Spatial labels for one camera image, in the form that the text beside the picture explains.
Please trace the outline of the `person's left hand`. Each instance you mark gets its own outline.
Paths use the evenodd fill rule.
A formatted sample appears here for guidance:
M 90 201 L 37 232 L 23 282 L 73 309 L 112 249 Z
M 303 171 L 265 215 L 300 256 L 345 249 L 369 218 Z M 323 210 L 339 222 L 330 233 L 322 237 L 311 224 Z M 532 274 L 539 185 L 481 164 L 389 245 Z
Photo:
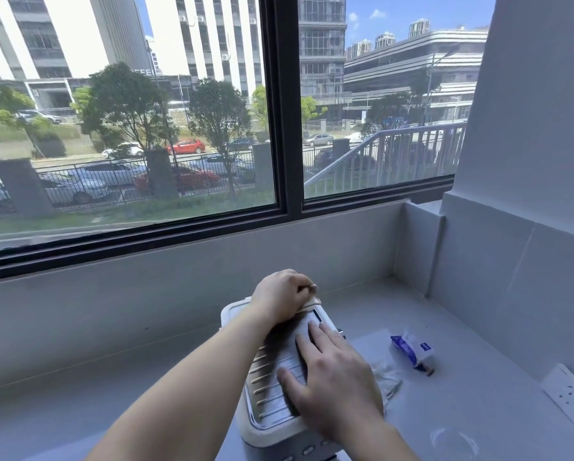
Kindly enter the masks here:
M 288 284 L 285 270 L 282 270 L 259 282 L 252 294 L 249 308 L 255 315 L 263 318 L 264 323 L 275 326 L 291 319 L 314 297 L 298 297 L 294 294 Z

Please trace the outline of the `person's right hand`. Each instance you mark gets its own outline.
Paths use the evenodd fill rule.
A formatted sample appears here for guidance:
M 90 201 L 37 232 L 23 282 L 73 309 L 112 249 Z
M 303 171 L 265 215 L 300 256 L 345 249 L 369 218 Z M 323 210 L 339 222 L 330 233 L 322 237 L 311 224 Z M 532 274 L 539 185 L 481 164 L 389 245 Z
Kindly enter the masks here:
M 307 365 L 307 402 L 293 405 L 309 428 L 334 441 L 326 431 L 334 420 L 383 417 L 382 395 L 370 365 L 341 335 L 340 351 L 330 355 L 317 350 L 308 332 L 296 341 Z

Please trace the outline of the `ribbed metal tray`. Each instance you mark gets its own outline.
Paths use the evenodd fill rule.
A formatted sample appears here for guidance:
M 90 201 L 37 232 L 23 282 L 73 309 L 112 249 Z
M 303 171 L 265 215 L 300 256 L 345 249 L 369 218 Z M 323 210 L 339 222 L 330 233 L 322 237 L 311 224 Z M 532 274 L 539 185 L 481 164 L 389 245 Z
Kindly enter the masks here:
M 299 417 L 298 410 L 282 390 L 276 371 L 285 368 L 302 384 L 307 381 L 307 365 L 296 341 L 306 335 L 309 323 L 333 327 L 315 297 L 288 321 L 275 326 L 262 342 L 247 373 L 243 397 L 248 420 L 254 429 L 268 431 Z

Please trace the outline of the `person's right forearm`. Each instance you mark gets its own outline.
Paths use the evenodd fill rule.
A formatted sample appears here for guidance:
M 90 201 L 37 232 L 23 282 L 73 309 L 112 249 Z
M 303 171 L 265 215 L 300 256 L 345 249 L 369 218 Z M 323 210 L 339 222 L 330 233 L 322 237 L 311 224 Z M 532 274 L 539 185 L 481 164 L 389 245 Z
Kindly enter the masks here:
M 326 431 L 352 461 L 421 461 L 399 431 L 381 416 L 337 419 Z

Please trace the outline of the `person's left forearm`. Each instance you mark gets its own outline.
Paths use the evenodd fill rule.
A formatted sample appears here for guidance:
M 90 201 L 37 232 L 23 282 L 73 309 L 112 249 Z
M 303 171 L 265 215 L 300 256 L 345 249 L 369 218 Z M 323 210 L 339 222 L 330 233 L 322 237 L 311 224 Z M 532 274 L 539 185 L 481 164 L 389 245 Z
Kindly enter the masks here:
M 213 461 L 276 312 L 251 303 L 144 392 L 85 461 Z

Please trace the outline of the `white countertop appliance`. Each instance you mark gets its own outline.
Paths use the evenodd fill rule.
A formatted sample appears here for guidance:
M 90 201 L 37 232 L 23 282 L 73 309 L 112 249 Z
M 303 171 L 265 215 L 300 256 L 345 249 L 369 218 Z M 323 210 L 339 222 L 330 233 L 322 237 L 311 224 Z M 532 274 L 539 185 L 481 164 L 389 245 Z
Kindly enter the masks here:
M 332 321 L 331 323 L 333 324 L 331 328 L 345 338 L 343 330 L 337 328 Z M 243 390 L 235 412 L 235 420 L 243 440 L 247 461 L 337 461 L 343 451 L 341 445 L 311 430 L 301 416 L 268 431 L 254 429 L 248 420 Z

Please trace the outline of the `clear plastic wrapper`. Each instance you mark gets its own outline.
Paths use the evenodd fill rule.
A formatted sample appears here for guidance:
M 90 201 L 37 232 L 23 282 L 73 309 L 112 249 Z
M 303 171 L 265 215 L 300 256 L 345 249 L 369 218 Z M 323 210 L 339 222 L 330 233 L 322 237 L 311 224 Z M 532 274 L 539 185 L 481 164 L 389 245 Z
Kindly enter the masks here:
M 370 367 L 382 395 L 383 408 L 386 409 L 403 380 L 395 365 L 387 360 L 374 361 L 370 363 Z

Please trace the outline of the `blue wet wipe packet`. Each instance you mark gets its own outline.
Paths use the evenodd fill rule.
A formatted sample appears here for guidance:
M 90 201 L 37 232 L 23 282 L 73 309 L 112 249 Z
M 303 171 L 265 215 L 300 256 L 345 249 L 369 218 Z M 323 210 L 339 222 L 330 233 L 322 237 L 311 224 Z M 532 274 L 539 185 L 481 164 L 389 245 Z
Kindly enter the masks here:
M 391 335 L 392 344 L 408 358 L 412 368 L 426 376 L 435 373 L 435 350 L 425 341 L 410 333 Z

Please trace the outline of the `white stair railing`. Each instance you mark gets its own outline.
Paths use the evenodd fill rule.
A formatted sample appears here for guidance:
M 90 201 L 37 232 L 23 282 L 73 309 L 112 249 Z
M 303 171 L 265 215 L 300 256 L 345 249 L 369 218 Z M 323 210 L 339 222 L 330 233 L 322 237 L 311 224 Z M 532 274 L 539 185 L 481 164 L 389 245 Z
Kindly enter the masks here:
M 455 174 L 467 122 L 379 131 L 303 149 L 304 197 L 322 198 Z

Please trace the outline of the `clear round glass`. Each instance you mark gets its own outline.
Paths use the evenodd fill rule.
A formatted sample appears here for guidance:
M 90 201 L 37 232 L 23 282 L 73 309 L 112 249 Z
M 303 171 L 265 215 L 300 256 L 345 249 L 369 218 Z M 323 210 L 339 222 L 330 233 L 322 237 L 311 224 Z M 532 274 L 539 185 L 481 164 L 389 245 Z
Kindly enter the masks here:
M 478 461 L 480 449 L 466 434 L 450 427 L 440 427 L 430 433 L 435 461 Z

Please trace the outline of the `slim green tree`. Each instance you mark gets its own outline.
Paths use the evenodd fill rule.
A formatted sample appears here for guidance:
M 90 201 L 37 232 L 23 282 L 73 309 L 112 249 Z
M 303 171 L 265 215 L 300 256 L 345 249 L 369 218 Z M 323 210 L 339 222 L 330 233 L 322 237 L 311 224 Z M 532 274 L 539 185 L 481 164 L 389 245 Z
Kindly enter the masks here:
M 204 78 L 190 93 L 188 128 L 222 157 L 229 195 L 235 198 L 235 163 L 240 140 L 252 136 L 251 117 L 241 92 L 229 82 Z

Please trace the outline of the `black metal fence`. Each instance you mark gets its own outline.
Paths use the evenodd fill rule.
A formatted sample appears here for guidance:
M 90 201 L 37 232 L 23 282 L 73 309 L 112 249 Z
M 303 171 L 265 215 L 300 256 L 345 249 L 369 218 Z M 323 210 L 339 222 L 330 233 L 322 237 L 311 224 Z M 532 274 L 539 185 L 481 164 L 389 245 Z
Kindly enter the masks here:
M 28 159 L 0 160 L 0 217 L 53 217 L 62 213 L 97 213 L 160 198 L 163 186 L 175 185 L 179 198 L 218 194 L 230 200 L 234 189 L 237 208 L 276 203 L 274 171 L 264 155 L 260 163 L 252 148 L 238 152 L 227 169 L 217 152 L 169 159 L 166 183 L 153 182 L 143 153 L 129 159 L 65 162 L 37 167 Z

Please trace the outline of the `dark glass building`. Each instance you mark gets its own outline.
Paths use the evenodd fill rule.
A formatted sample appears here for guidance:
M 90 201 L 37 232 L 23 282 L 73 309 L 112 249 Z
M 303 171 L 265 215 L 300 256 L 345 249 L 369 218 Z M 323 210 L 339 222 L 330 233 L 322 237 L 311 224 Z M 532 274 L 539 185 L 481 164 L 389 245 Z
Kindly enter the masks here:
M 300 95 L 340 120 L 344 93 L 347 0 L 298 0 Z

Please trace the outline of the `row of parked cars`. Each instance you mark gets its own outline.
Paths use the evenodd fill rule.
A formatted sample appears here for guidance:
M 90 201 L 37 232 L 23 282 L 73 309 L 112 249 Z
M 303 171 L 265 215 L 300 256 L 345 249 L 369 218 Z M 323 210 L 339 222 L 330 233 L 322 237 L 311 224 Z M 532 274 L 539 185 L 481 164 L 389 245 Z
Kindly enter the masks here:
M 305 141 L 302 148 L 322 146 L 329 141 L 313 145 Z M 176 154 L 176 161 L 169 159 L 170 169 L 176 181 L 180 197 L 227 191 L 228 181 L 225 166 L 217 152 L 197 154 Z M 252 146 L 240 150 L 235 163 L 235 186 L 256 185 Z M 80 210 L 103 204 L 124 204 L 153 197 L 152 184 L 146 159 L 142 152 L 133 158 L 117 160 L 105 158 L 83 163 L 50 165 L 33 170 L 42 181 L 48 199 L 56 208 L 65 211 Z M 12 212 L 13 200 L 0 177 L 0 210 Z

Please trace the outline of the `low white banded building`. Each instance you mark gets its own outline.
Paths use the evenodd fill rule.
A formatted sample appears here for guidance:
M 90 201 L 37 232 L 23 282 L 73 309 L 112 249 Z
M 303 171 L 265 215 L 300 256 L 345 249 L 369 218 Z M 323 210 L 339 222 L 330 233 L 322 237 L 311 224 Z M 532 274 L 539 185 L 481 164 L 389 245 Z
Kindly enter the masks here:
M 470 114 L 488 27 L 438 29 L 349 59 L 345 116 L 363 122 L 374 101 L 411 93 L 425 116 L 410 123 L 465 122 Z

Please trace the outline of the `broad leafy green tree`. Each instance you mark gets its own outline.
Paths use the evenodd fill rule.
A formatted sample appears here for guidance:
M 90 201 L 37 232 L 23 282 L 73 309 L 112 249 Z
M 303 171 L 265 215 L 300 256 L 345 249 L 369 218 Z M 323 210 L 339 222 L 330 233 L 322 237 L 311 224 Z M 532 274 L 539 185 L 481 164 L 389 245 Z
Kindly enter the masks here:
M 100 139 L 106 148 L 129 141 L 143 151 L 153 150 L 169 147 L 179 137 L 168 113 L 166 81 L 122 62 L 92 74 L 88 86 L 74 90 L 73 100 L 81 132 Z

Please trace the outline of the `white striped tower building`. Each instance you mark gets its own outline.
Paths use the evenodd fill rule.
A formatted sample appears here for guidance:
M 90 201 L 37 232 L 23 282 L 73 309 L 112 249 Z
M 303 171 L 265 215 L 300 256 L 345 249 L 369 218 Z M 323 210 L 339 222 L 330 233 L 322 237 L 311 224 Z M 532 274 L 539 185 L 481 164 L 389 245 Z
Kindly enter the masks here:
M 260 0 L 136 0 L 169 101 L 187 104 L 207 78 L 227 82 L 247 103 L 266 85 Z

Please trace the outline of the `white high-rise building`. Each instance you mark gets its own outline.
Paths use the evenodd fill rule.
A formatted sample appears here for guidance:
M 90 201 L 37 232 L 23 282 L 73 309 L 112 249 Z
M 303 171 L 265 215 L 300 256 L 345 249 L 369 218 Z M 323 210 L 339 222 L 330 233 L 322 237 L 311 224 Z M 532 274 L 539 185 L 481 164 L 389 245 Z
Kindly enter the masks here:
M 154 75 L 135 0 L 0 0 L 0 82 L 64 109 L 111 64 Z

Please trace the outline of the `black window frame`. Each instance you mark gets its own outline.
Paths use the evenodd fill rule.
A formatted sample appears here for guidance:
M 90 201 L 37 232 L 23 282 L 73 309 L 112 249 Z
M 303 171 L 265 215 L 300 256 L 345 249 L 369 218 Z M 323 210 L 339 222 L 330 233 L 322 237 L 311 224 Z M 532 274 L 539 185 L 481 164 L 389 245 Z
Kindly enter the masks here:
M 407 198 L 415 202 L 434 201 L 452 189 L 454 175 L 450 174 L 306 200 L 302 157 L 296 153 L 302 150 L 300 105 L 297 102 L 300 98 L 299 78 L 296 73 L 296 60 L 299 59 L 296 41 L 298 1 L 260 0 L 260 17 L 262 47 L 268 68 L 270 155 L 276 202 L 200 218 L 177 219 L 127 230 L 2 249 L 0 281 L 124 255 L 148 253 L 384 202 Z

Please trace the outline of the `white wall socket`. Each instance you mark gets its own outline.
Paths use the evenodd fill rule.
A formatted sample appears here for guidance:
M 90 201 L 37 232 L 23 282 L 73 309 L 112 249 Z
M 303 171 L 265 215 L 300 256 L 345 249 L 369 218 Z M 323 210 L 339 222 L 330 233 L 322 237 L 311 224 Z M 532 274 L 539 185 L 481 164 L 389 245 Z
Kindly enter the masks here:
M 574 424 L 574 374 L 564 364 L 558 363 L 544 377 L 540 386 Z

